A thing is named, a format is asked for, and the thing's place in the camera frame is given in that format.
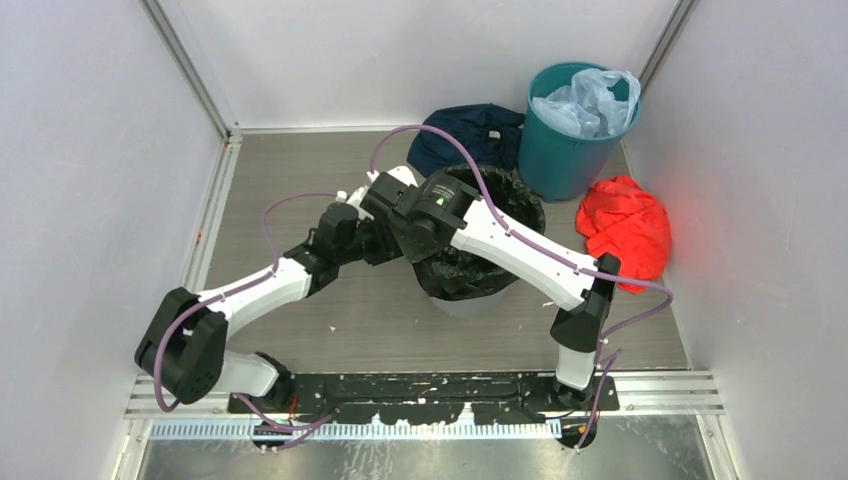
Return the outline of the black trash bag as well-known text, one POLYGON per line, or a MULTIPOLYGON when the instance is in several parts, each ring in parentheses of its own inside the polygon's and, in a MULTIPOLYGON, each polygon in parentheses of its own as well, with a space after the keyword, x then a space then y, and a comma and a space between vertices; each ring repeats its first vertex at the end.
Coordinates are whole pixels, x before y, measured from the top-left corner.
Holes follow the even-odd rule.
MULTIPOLYGON (((514 174, 481 165, 481 176, 495 206, 517 222, 543 234, 546 217, 537 196, 514 174)), ((493 295, 518 280, 508 270, 474 254, 447 247, 412 265, 428 296, 459 301, 493 295)))

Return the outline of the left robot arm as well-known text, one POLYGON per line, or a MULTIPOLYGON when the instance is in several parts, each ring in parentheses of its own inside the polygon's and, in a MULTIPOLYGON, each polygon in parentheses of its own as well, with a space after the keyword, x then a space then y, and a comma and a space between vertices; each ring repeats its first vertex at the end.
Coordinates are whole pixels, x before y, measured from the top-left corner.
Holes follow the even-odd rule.
POLYGON ((290 371, 262 352, 227 350, 228 339, 265 314, 306 299, 338 277, 342 266, 376 266, 400 257, 390 228, 363 218, 351 205, 333 203, 305 241, 267 268, 218 289, 165 294, 134 355, 154 379, 165 412, 209 393, 231 393, 249 407, 277 413, 294 392, 290 371))

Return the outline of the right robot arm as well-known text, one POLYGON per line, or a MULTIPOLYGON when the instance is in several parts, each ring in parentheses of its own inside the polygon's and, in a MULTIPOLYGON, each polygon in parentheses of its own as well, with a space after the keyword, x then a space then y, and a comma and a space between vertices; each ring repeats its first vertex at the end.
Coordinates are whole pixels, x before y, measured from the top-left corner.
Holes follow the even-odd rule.
POLYGON ((388 227, 412 263, 453 247, 544 293, 559 308, 550 328, 558 345, 556 400, 571 411, 592 400, 601 330, 620 267, 617 258, 595 259, 559 245, 450 175, 436 174, 417 184, 406 167, 372 173, 348 202, 388 227))

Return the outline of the grey translucent trash bin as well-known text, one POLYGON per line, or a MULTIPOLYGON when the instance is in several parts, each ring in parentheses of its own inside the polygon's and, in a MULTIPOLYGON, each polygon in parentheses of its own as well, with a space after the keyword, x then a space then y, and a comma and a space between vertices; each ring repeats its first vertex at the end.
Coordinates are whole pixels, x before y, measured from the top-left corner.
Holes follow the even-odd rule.
POLYGON ((430 301, 442 312, 452 317, 480 317, 494 312, 502 303, 506 291, 489 296, 464 300, 443 300, 430 297, 430 301))

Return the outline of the teal plastic bucket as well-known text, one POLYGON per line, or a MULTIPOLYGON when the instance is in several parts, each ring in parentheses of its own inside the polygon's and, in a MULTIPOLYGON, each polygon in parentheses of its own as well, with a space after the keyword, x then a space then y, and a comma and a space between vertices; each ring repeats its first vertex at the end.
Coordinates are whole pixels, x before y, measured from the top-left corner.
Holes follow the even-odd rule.
POLYGON ((623 136, 635 126, 641 114, 641 97, 630 126, 620 135, 581 139, 560 134, 545 125, 532 111, 531 99, 547 96, 584 69, 611 70, 586 62, 565 62, 537 73, 527 87, 527 110, 519 149, 518 173, 524 183, 544 201, 572 199, 596 180, 623 136))

